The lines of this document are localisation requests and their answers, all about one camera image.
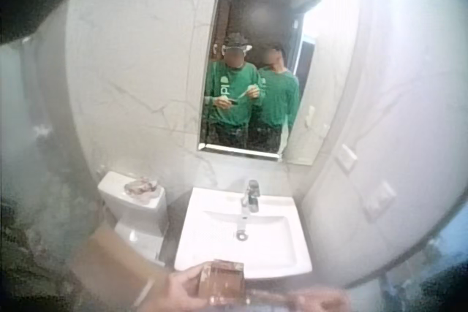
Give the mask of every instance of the green t-shirt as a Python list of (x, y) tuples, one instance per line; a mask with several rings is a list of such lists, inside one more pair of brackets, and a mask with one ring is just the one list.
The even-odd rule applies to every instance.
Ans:
[[(247, 95), (240, 97), (253, 84), (258, 85), (260, 96), (256, 99), (250, 99)], [(213, 105), (213, 98), (221, 95), (237, 99), (237, 104), (233, 104), (229, 110), (219, 109)], [(246, 62), (241, 68), (233, 69), (223, 60), (210, 64), (205, 84), (205, 113), (210, 122), (245, 126), (250, 121), (252, 105), (260, 106), (264, 95), (263, 84), (254, 65)]]
[(259, 70), (265, 84), (265, 98), (259, 109), (261, 122), (281, 127), (287, 117), (289, 130), (294, 125), (299, 108), (299, 81), (291, 72), (275, 73), (269, 68)]

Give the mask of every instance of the faucet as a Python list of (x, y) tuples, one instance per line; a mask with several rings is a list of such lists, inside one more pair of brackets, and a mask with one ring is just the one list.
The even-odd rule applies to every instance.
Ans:
[(242, 213), (258, 212), (258, 197), (260, 196), (260, 187), (256, 180), (249, 180), (249, 185), (241, 200)]

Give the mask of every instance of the white toilet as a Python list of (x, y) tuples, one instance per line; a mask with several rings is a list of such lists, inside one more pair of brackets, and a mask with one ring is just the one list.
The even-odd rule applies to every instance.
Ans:
[(129, 196), (124, 187), (134, 178), (108, 172), (98, 185), (99, 192), (117, 218), (115, 231), (136, 252), (150, 261), (159, 261), (162, 241), (168, 227), (165, 190), (156, 186), (154, 198), (142, 204)]

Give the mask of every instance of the drain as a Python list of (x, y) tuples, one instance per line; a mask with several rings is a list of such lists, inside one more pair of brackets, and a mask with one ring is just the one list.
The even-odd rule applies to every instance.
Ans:
[(245, 231), (245, 230), (238, 230), (238, 231), (235, 233), (235, 237), (236, 237), (237, 240), (239, 240), (239, 241), (246, 241), (247, 239), (249, 239), (249, 236), (246, 234), (246, 231)]

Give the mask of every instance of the white sink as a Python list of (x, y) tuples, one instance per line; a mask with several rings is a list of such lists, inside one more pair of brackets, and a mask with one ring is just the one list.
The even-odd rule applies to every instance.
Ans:
[[(259, 211), (243, 219), (244, 195), (193, 188), (175, 268), (213, 259), (244, 263), (245, 278), (274, 278), (312, 271), (309, 252), (291, 197), (258, 198)], [(248, 239), (236, 238), (243, 229)]]

